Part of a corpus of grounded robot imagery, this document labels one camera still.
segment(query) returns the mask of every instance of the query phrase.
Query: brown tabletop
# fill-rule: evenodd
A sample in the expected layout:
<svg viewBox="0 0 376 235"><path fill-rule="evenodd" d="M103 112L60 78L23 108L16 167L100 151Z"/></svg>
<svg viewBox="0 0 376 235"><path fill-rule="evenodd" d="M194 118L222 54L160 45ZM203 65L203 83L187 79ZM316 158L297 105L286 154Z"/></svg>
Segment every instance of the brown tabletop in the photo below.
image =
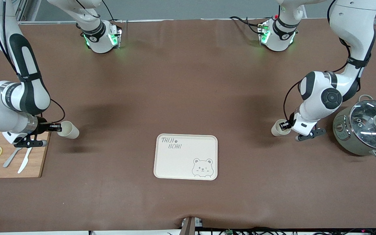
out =
<svg viewBox="0 0 376 235"><path fill-rule="evenodd" d="M376 159L336 143L334 115L314 140L270 133L292 84L346 60L325 19L303 20L279 53L238 21L122 26L122 48L104 55L75 25L21 26L81 136L52 135L41 178L0 179L0 232L171 229L186 216L208 227L376 227ZM358 95L376 98L376 43L372 53ZM16 81L0 52L4 79ZM301 101L294 90L287 112ZM54 104L44 114L61 116ZM217 137L217 179L156 178L161 133Z"/></svg>

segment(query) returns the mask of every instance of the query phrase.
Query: white tray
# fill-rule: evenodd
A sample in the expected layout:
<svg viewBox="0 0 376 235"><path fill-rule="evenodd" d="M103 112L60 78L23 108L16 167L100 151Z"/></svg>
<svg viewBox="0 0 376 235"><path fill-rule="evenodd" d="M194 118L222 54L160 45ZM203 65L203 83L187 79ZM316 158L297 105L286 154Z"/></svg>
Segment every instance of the white tray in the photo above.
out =
<svg viewBox="0 0 376 235"><path fill-rule="evenodd" d="M212 135L159 135L153 172L158 178L215 180L217 138Z"/></svg>

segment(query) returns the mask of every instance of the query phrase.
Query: cooking pot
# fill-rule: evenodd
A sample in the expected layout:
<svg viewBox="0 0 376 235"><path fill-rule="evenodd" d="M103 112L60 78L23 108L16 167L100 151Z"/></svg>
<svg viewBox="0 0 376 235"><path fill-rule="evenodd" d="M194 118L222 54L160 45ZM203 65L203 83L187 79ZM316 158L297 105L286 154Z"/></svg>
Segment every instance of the cooking pot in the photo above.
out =
<svg viewBox="0 0 376 235"><path fill-rule="evenodd" d="M376 100L361 95L354 106L336 115L333 132L336 140L349 152L376 157Z"/></svg>

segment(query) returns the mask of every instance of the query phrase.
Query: white robot link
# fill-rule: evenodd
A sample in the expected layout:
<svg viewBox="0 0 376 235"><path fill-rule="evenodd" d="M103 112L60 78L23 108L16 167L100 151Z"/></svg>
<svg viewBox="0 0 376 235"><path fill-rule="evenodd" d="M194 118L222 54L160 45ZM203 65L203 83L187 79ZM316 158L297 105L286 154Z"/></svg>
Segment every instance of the white robot link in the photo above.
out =
<svg viewBox="0 0 376 235"><path fill-rule="evenodd" d="M94 10L102 0L47 0L57 6L77 23L82 30L86 44L96 53L106 53L113 48L119 48L121 28L109 21L100 20L100 15Z"/></svg>
<svg viewBox="0 0 376 235"><path fill-rule="evenodd" d="M259 41L272 51L281 52L292 43L298 24L304 14L305 4L326 0L276 0L279 4L278 18L271 18L258 27Z"/></svg>
<svg viewBox="0 0 376 235"><path fill-rule="evenodd" d="M352 98L360 87L360 78L367 66L373 43L376 0L337 0L331 13L330 28L348 47L350 56L343 73L312 71L299 83L304 102L280 124L292 128L298 141L323 134L313 130L317 122L334 113L343 101Z"/></svg>
<svg viewBox="0 0 376 235"><path fill-rule="evenodd" d="M0 0L0 50L20 80L0 81L0 132L18 147L44 146L44 141L31 141L30 135L61 128L37 116L49 107L51 98L33 49L18 27L11 0Z"/></svg>

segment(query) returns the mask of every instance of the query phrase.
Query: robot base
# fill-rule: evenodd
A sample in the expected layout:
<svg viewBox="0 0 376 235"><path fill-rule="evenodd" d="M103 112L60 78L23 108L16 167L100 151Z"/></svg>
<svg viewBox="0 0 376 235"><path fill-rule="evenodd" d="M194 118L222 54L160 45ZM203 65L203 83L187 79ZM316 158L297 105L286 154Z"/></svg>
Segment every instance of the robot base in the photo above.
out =
<svg viewBox="0 0 376 235"><path fill-rule="evenodd" d="M102 22L106 26L106 33L100 37L98 42L93 42L91 37L88 39L84 34L88 48L99 54L109 52L113 48L120 48L121 45L121 28L109 21Z"/></svg>
<svg viewBox="0 0 376 235"><path fill-rule="evenodd" d="M287 40L281 40L279 36L274 32L273 29L274 20L269 19L268 21L263 22L260 27L258 27L258 32L263 33L263 35L259 35L259 43L265 45L272 51L281 52L292 43L294 34L288 38Z"/></svg>

